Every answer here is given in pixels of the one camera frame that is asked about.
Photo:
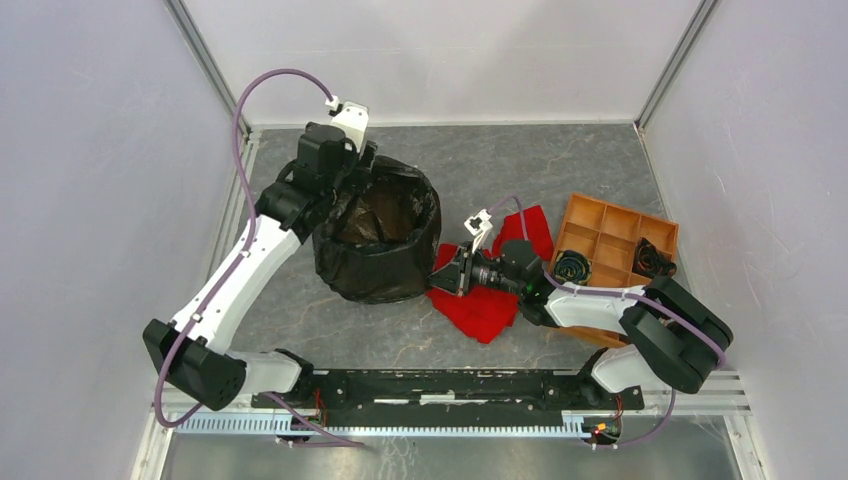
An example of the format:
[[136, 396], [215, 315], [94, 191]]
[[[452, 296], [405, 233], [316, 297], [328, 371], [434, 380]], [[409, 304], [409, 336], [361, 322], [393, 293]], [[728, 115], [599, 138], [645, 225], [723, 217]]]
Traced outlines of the black plastic trash bag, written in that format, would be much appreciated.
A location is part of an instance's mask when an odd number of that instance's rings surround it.
[[442, 231], [441, 201], [418, 168], [385, 155], [373, 183], [316, 228], [318, 277], [342, 298], [395, 303], [423, 295]]

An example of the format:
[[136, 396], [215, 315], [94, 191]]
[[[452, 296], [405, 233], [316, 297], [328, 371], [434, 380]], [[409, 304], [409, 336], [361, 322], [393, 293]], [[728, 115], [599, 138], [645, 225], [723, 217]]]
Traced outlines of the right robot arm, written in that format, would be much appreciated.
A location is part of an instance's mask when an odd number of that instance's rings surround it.
[[527, 240], [506, 242], [496, 258], [466, 242], [427, 283], [457, 297], [478, 287], [513, 294], [519, 312], [537, 326], [625, 336], [627, 346], [602, 352], [577, 382], [580, 400], [591, 408], [631, 386], [663, 384], [696, 394], [725, 365], [734, 340], [731, 328], [671, 277], [618, 288], [558, 283]]

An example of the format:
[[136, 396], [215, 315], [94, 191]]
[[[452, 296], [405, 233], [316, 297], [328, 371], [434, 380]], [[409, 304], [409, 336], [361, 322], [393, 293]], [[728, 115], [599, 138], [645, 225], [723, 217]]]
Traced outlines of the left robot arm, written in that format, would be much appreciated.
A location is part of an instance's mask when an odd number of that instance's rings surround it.
[[377, 146], [365, 123], [309, 123], [294, 160], [252, 204], [245, 230], [201, 290], [169, 320], [153, 319], [142, 338], [158, 378], [154, 404], [171, 385], [210, 410], [241, 394], [274, 392], [290, 407], [306, 405], [314, 381], [285, 351], [244, 353], [232, 339], [275, 272], [341, 203], [371, 183]]

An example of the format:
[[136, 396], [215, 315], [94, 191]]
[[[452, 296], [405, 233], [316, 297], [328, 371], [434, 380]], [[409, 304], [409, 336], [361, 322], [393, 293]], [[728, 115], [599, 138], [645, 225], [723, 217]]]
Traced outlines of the red cloth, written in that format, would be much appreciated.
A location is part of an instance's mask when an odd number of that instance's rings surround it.
[[[553, 241], [542, 206], [536, 204], [523, 212], [534, 252], [543, 260], [549, 260]], [[505, 328], [511, 327], [518, 314], [516, 295], [486, 287], [475, 287], [464, 297], [430, 289], [426, 297], [460, 332], [482, 344], [489, 344]]]

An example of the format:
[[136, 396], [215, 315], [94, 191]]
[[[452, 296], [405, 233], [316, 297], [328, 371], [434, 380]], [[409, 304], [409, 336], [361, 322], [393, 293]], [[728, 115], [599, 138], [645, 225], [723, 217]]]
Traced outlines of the dark rolled sock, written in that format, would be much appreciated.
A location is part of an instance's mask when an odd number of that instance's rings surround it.
[[559, 283], [587, 286], [592, 275], [591, 263], [578, 251], [563, 250], [554, 260], [552, 275]]

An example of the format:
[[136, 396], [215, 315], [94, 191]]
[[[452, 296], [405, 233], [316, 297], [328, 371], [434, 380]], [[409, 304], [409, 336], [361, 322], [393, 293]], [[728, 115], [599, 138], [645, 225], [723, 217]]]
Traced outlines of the orange compartment tray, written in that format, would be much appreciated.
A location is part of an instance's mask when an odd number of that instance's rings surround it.
[[645, 285], [650, 279], [633, 269], [637, 247], [649, 242], [668, 261], [676, 260], [679, 226], [647, 213], [573, 193], [567, 202], [548, 271], [563, 250], [585, 255], [590, 287]]

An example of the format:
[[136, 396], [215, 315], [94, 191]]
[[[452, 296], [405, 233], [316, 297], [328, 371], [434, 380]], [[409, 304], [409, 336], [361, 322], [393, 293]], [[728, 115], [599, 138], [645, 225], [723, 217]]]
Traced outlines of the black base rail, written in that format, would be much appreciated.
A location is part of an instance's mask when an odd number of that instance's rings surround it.
[[352, 369], [307, 365], [282, 399], [327, 427], [558, 426], [564, 412], [644, 408], [640, 389], [604, 390], [587, 368]]

